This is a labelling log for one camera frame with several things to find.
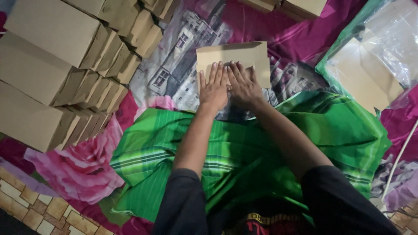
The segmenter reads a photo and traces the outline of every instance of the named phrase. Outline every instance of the green plaid cloth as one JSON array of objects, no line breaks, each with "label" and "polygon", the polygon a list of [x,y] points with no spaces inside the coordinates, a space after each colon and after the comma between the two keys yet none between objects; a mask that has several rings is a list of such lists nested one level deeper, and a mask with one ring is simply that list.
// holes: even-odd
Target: green plaid cloth
[{"label": "green plaid cloth", "polygon": [[[327,92],[301,92],[277,107],[369,197],[373,174],[391,142],[381,123],[355,101]],[[111,167],[130,186],[114,213],[152,222],[172,161],[193,114],[147,109],[123,134]],[[303,205],[300,184],[257,120],[246,125],[214,121],[202,172],[206,211],[256,198],[281,197]]]}]

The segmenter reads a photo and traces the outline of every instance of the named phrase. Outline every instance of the black shirt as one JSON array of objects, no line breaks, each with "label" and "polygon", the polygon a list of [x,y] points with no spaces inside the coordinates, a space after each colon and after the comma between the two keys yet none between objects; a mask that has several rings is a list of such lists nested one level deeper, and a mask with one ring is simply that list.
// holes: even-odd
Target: black shirt
[{"label": "black shirt", "polygon": [[399,233],[336,167],[309,170],[301,187],[315,227],[299,207],[284,199],[262,198],[206,216],[206,199],[199,177],[194,171],[176,169],[168,178],[152,234]]}]

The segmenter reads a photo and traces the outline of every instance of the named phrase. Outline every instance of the plastic bag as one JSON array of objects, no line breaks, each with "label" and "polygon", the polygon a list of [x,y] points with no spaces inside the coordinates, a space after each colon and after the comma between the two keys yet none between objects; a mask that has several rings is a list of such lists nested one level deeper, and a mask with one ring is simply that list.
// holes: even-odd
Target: plastic bag
[{"label": "plastic bag", "polygon": [[[415,2],[369,0],[315,69],[340,94],[357,101],[375,99],[372,103],[378,102],[380,110],[388,103],[391,103],[390,108],[397,109],[408,105],[408,91],[417,84],[417,44],[418,5]],[[370,82],[353,77],[356,67],[341,69],[339,64],[356,60],[355,55],[359,59],[353,63],[358,63],[357,68],[371,78],[370,81],[375,83],[373,86],[387,95],[384,102],[379,102],[381,97],[378,95],[372,96],[375,93],[368,90]]]}]

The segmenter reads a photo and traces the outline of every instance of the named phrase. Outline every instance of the hand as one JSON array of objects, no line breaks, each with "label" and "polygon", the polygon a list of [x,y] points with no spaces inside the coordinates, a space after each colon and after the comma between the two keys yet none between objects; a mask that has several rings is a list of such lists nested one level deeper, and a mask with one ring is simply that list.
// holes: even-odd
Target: hand
[{"label": "hand", "polygon": [[247,74],[241,62],[234,63],[231,61],[228,66],[228,78],[231,87],[228,89],[231,92],[231,100],[241,108],[253,111],[257,106],[266,103],[264,100],[261,87],[255,77],[254,66],[250,68]]},{"label": "hand", "polygon": [[222,61],[212,64],[209,81],[206,82],[203,70],[200,71],[200,106],[216,113],[222,110],[228,103],[227,93],[227,68]]}]

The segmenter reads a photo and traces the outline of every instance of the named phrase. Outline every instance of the forearm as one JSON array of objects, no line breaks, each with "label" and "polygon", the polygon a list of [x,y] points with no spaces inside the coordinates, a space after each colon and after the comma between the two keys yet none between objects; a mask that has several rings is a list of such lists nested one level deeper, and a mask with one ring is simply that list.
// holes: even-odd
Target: forearm
[{"label": "forearm", "polygon": [[267,102],[252,109],[263,128],[272,136],[296,179],[317,166],[333,164],[293,122]]},{"label": "forearm", "polygon": [[177,148],[173,169],[190,169],[201,178],[208,140],[216,114],[217,110],[211,107],[199,106]]}]

